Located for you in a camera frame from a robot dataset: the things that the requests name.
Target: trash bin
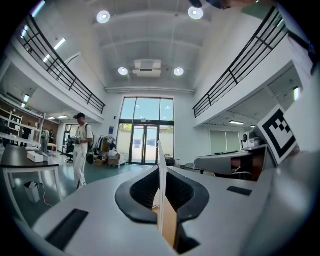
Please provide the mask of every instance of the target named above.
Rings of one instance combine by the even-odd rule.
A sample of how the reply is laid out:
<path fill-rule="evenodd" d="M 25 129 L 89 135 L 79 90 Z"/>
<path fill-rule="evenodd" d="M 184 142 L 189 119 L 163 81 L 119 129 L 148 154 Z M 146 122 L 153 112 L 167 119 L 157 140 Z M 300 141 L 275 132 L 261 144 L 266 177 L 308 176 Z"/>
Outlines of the trash bin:
<path fill-rule="evenodd" d="M 24 184 L 24 189 L 31 202 L 37 203 L 40 200 L 38 183 L 29 181 Z"/>

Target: floor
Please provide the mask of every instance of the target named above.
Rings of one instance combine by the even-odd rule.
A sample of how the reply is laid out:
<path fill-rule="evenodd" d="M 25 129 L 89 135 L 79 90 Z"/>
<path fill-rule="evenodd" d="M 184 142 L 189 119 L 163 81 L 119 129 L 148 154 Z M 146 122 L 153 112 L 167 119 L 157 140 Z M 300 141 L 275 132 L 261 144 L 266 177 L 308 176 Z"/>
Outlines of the floor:
<path fill-rule="evenodd" d="M 4 148 L 0 148 L 0 158 L 2 157 L 3 151 Z M 60 155 L 60 153 L 57 153 L 55 156 L 53 155 L 51 157 L 61 164 L 59 167 L 60 189 L 62 196 L 66 198 L 76 191 L 73 164 L 65 163 L 65 159 L 67 159 L 67 157 Z M 96 165 L 86 163 L 84 176 L 86 183 L 90 184 L 95 181 L 110 178 L 126 172 L 134 172 L 144 168 L 150 168 L 150 166 L 122 165 L 118 169 L 116 167 L 109 167 L 107 164 Z M 13 174 L 15 183 L 13 194 L 25 220 L 30 226 L 32 226 L 41 215 L 48 211 L 51 206 L 54 206 L 59 202 L 54 172 L 50 170 L 43 171 L 41 173 L 41 177 L 44 186 L 39 184 L 40 201 L 33 203 L 27 196 L 24 184 L 27 182 L 39 183 L 38 173 L 29 172 Z"/>

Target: white pants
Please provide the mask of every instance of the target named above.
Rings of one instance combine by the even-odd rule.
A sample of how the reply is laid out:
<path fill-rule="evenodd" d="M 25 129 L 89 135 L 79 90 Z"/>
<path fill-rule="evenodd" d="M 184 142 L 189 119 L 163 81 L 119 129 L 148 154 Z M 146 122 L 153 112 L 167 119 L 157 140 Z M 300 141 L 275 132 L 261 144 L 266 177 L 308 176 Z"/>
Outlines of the white pants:
<path fill-rule="evenodd" d="M 86 185 L 85 179 L 85 164 L 86 164 L 86 152 L 82 151 L 82 148 L 75 148 L 73 151 L 73 171 L 74 181 L 76 189 L 82 188 Z"/>

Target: railing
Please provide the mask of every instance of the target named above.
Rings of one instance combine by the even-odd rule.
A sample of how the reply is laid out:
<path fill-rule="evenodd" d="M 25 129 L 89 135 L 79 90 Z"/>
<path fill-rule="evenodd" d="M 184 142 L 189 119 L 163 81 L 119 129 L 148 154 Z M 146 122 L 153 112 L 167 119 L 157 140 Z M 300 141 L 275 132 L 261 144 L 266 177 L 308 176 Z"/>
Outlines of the railing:
<path fill-rule="evenodd" d="M 219 80 L 193 107 L 197 118 L 249 75 L 286 36 L 286 26 L 272 7 L 249 42 Z"/>
<path fill-rule="evenodd" d="M 87 105 L 93 106 L 102 114 L 105 104 L 95 96 L 65 64 L 45 38 L 31 15 L 22 22 L 16 33 L 22 46 L 40 66 L 61 85 L 69 91 L 76 93 Z"/>

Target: glass door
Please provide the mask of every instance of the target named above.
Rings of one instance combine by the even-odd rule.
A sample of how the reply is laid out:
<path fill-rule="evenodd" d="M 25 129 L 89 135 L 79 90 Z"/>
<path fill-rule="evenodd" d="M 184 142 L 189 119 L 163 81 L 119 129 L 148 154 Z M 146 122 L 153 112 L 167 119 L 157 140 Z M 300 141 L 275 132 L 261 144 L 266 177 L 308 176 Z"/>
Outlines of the glass door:
<path fill-rule="evenodd" d="M 156 165 L 158 163 L 159 125 L 134 124 L 131 136 L 129 163 Z"/>

